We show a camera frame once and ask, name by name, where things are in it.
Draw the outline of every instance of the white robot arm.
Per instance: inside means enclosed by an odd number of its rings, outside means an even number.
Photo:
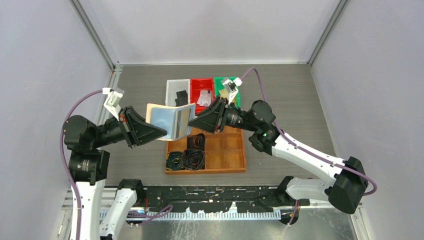
[[[284,203],[300,199],[321,200],[353,214],[369,183],[361,161],[354,157],[344,160],[313,149],[278,130],[273,125],[275,119],[271,107],[263,100],[255,101],[248,111],[243,111],[226,98],[216,96],[189,125],[209,133],[221,132],[225,126],[253,132],[249,141],[256,150],[286,159],[319,178],[286,176],[278,187],[285,192],[281,196]]]
[[[136,202],[144,201],[146,193],[141,180],[123,179],[116,191],[115,199],[106,218],[100,223],[100,207],[105,179],[96,181],[91,185],[88,181],[77,181],[76,186],[81,198],[81,227],[79,228],[79,239],[84,240],[117,240],[124,225],[128,212]],[[74,202],[76,195],[72,189]],[[77,239],[77,204],[73,205],[72,228],[70,239]]]

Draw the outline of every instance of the wooden compartment tray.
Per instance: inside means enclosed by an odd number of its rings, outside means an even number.
[[[187,174],[223,174],[246,172],[245,145],[241,129],[226,126],[221,133],[211,134],[197,128],[193,128],[190,136],[203,133],[204,145],[204,169],[199,170],[168,170],[168,175]],[[184,151],[187,148],[187,137],[176,141],[169,141],[166,146],[166,155],[173,151]]]

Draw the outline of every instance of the gray table surface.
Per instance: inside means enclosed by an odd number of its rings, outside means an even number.
[[[146,115],[148,103],[165,104],[169,79],[241,76],[250,65],[150,65],[124,66],[118,86],[125,90],[120,105],[133,106]],[[256,66],[272,112],[280,126],[296,138],[324,153],[334,155],[333,144],[306,64],[266,64]],[[248,110],[262,99],[252,72],[240,87],[241,107]],[[278,185],[285,176],[309,178],[313,175],[285,159],[257,152],[244,132],[247,170],[245,173],[166,175],[166,143],[153,141],[133,149],[122,141],[104,149],[110,152],[108,185],[121,179],[141,179],[145,185]]]

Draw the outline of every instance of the cable connector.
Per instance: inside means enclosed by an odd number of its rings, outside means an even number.
[[[112,88],[110,87],[103,87],[101,90],[103,91],[102,92],[103,95],[108,95],[110,92],[113,91]]]
[[[243,84],[243,82],[242,82],[242,80],[240,79],[240,77],[237,77],[237,78],[236,78],[236,79],[234,79],[232,82],[233,82],[233,83],[235,83],[235,85],[236,85],[237,87],[240,87],[240,85],[242,85],[242,84]]]

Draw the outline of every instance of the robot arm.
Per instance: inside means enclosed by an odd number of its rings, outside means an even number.
[[[75,202],[70,235],[72,240],[77,239],[77,232],[79,239],[118,239],[129,210],[146,197],[141,180],[123,179],[109,213],[99,226],[101,198],[110,154],[97,148],[120,141],[126,141],[132,148],[167,134],[167,131],[146,123],[132,106],[121,108],[118,103],[123,91],[104,88],[103,94],[108,95],[104,106],[113,115],[103,125],[96,126],[80,115],[71,116],[63,124],[64,144],[71,150],[68,167],[81,201],[81,209],[78,209],[77,195],[72,188]]]
[[[249,141],[256,150],[286,159],[319,177],[299,179],[286,176],[278,187],[284,192],[282,202],[322,200],[330,202],[344,213],[353,214],[368,187],[368,181],[335,165],[345,166],[365,175],[361,162],[354,157],[346,161],[329,156],[297,141],[287,133],[281,135],[273,125],[275,119],[276,116],[265,101],[257,100],[248,111],[243,111],[233,103],[229,104],[226,98],[217,96],[207,109],[190,121],[189,126],[209,133],[221,132],[225,126],[253,132]],[[317,156],[332,164],[317,159]]]

